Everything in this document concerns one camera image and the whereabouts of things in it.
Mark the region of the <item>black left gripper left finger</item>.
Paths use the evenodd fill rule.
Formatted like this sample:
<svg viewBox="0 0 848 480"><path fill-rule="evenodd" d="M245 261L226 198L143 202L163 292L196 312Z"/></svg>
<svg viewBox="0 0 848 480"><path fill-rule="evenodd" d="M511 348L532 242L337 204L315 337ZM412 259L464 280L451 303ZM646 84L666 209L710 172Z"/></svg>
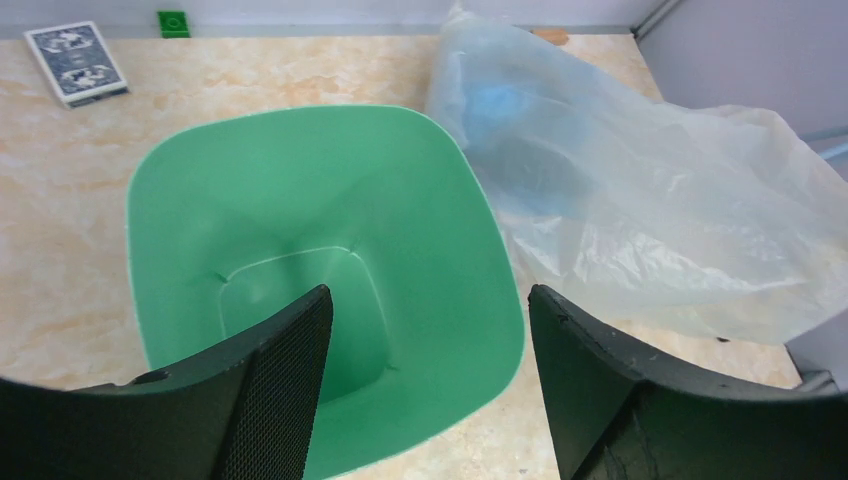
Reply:
<svg viewBox="0 0 848 480"><path fill-rule="evenodd" d="M243 332L124 385L3 380L5 479L299 479L333 323L319 285Z"/></svg>

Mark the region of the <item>clear plastic bag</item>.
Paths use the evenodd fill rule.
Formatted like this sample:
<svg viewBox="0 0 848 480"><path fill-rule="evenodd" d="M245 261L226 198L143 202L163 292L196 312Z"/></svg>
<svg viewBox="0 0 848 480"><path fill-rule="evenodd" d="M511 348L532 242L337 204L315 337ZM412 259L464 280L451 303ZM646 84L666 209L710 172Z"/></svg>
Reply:
<svg viewBox="0 0 848 480"><path fill-rule="evenodd" d="M600 319L782 344L847 308L847 184L773 111L654 100L455 6L426 112L517 275Z"/></svg>

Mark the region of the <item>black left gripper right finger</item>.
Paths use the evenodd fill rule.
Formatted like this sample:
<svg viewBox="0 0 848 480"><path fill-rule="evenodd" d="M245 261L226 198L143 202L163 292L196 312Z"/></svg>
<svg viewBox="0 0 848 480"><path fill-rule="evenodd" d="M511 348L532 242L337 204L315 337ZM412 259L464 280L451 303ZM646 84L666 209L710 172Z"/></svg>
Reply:
<svg viewBox="0 0 848 480"><path fill-rule="evenodd" d="M529 296L535 362L563 479L843 479L847 397L707 370Z"/></svg>

